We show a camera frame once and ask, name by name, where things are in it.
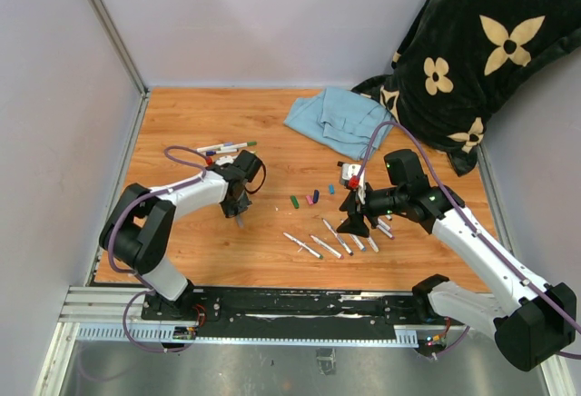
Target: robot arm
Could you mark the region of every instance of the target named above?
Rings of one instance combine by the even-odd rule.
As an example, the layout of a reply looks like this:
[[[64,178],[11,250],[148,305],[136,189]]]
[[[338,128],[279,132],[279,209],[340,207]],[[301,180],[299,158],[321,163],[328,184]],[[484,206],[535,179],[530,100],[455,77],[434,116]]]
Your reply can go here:
[[[251,205],[245,185],[261,168],[264,165],[256,155],[241,151],[235,159],[222,157],[207,167],[205,176],[191,185],[186,183],[192,178],[151,189],[131,184],[105,223],[99,244],[107,250],[113,227],[123,222],[113,244],[114,257],[131,267],[167,303],[187,312],[192,307],[193,284],[165,256],[173,223],[214,203],[221,205],[226,217],[245,212]],[[120,220],[122,212],[137,198],[160,190],[167,192],[143,201]],[[138,225],[136,219],[144,220],[143,224]]]
[[[523,371],[531,370],[573,342],[573,327],[527,287],[535,284],[575,318],[576,296],[564,283],[551,286],[531,272],[486,232],[464,202],[448,189],[479,233],[525,274],[526,280],[520,281],[468,228],[439,187],[429,185],[415,153],[396,151],[386,155],[384,161],[394,187],[376,191],[361,180],[340,207],[349,217],[337,231],[368,237],[365,218],[375,228],[380,215],[394,213],[406,217],[421,224],[428,233],[433,233],[454,250],[493,294],[492,298],[478,295],[462,289],[445,276],[434,275],[412,289],[420,317],[426,322],[438,316],[450,317],[485,333],[495,340],[503,355]],[[347,185],[359,167],[340,166],[340,182]]]

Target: wood grain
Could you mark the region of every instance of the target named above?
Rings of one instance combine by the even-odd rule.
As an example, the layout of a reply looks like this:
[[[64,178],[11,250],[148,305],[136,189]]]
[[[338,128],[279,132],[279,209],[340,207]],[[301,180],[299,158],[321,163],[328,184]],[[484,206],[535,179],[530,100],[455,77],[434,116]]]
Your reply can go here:
[[[290,233],[310,243],[318,235],[343,251],[321,218],[338,225],[339,206],[346,191],[338,185],[337,161],[350,159],[313,142],[283,125],[298,97],[313,96],[312,90],[156,89],[145,114],[126,183],[163,185],[197,172],[172,163],[163,156],[170,144],[190,147],[223,142],[258,141],[257,155],[268,175],[252,206],[242,218],[244,228],[225,219],[219,205],[185,216],[173,226],[168,255],[196,284],[272,286],[321,289],[409,290],[434,274],[447,275],[465,288],[486,291],[486,285],[446,245],[427,235],[419,225],[405,219],[392,222],[396,239],[379,231],[372,236],[379,253],[360,252],[347,237],[355,256],[339,260],[321,249],[323,260],[286,239]],[[412,147],[394,129],[372,157],[368,181],[375,188],[389,187],[385,153]],[[445,155],[428,149],[442,181],[456,191],[490,232],[494,224],[478,170],[458,178]],[[336,193],[329,194],[329,184]],[[308,206],[305,195],[320,191],[319,203]],[[296,195],[300,209],[292,206]],[[106,258],[95,278],[98,282],[127,282],[127,275],[111,270]]]

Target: white panel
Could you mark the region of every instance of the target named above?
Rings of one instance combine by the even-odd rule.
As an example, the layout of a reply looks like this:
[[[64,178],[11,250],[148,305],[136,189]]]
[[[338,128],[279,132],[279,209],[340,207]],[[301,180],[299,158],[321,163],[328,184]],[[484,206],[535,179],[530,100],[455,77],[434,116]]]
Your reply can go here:
[[[579,74],[581,51],[529,80],[493,118],[485,147],[517,256],[581,300]],[[581,353],[579,340],[567,350]],[[568,366],[579,391],[581,361]]]
[[[0,382],[31,394],[138,94],[86,0],[0,0]]]
[[[425,0],[104,0],[152,85],[352,85]]]

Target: red connector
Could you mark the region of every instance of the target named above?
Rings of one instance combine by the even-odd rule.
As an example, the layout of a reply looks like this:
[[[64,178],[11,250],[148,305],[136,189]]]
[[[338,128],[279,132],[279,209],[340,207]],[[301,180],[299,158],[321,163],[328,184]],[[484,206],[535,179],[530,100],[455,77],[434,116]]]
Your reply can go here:
[[[351,190],[355,190],[355,189],[357,189],[358,185],[359,185],[359,179],[357,178],[357,176],[351,176],[351,178],[349,179],[349,182],[347,183],[347,186]]]

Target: light blue towel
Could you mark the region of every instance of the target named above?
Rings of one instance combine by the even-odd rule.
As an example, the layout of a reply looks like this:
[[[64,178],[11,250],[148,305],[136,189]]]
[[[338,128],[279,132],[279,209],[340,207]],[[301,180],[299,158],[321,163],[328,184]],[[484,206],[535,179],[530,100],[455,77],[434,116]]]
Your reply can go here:
[[[376,101],[329,87],[312,98],[297,99],[284,124],[338,153],[360,161],[373,130],[390,119],[391,113]],[[391,128],[391,125],[381,128],[373,143],[372,154]]]

